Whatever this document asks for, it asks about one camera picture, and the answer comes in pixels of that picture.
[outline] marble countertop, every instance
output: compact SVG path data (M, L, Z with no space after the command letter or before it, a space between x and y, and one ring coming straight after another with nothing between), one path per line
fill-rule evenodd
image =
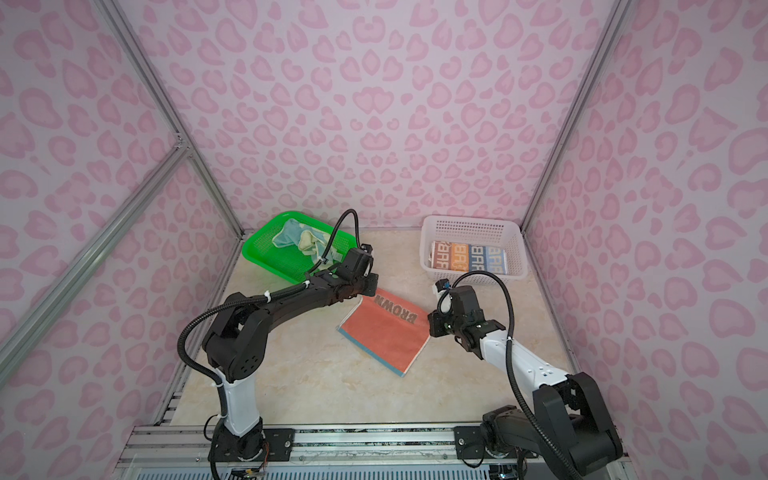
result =
M415 230L364 230L374 247L379 288L426 311L435 309L434 280L419 265ZM240 258L223 298L240 291L255 295L289 283ZM487 319L507 324L504 295L497 286L474 285ZM561 341L532 273L510 287L515 339L552 365L570 370ZM512 404L506 374L465 352L450 336L430 339L405 377L397 376L344 338L336 327L355 301L315 309L270 333L266 356L256 372L257 404L265 425L477 422ZM201 351L197 361L207 364ZM172 425L203 425L218 413L216 389L192 372Z

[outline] orange towel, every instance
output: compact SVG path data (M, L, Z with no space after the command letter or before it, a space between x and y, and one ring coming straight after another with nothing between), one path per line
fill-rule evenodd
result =
M364 296L338 330L400 376L429 340L427 312L382 289L375 297Z

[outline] white plastic basket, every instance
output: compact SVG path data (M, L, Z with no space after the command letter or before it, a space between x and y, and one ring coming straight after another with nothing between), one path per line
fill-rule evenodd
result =
M498 277L502 279L505 285L509 285L513 280L522 280L528 275L528 259L525 256L523 236L520 234L520 227L515 222L440 215L431 215L425 218L419 247L422 268L434 280L447 278L453 283L465 272L429 267L429 251L434 240L503 248L507 252L509 275L498 275ZM485 275L468 276L462 280L462 283L496 284L492 278Z

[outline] green basket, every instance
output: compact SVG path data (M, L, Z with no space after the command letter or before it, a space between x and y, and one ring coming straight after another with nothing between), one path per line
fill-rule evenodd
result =
M333 232L333 227L327 223L315 220L301 212L283 212L246 240L243 245L243 257L289 282L299 283L304 281L304 273L314 265L312 257L304 255L299 251L299 247L294 245L277 248L272 243L275 235L280 233L283 225L292 218L327 234ZM354 235L341 230L333 239L333 247L341 255L346 255L346 252L356 244Z

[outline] crumpled cloth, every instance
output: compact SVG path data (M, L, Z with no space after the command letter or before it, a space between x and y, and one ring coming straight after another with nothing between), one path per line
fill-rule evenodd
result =
M277 248L295 245L299 247L301 253L312 257L312 261L317 263L317 261L320 260L320 256L323 255L323 252L326 250L326 245L328 244L328 239L330 237L329 233L321 232L309 225L299 223L298 220L292 218L283 225L283 229L280 233L274 236L272 245ZM328 258L326 258L326 263L340 262L343 258L344 257L336 251L336 248L331 246L331 249L328 252Z

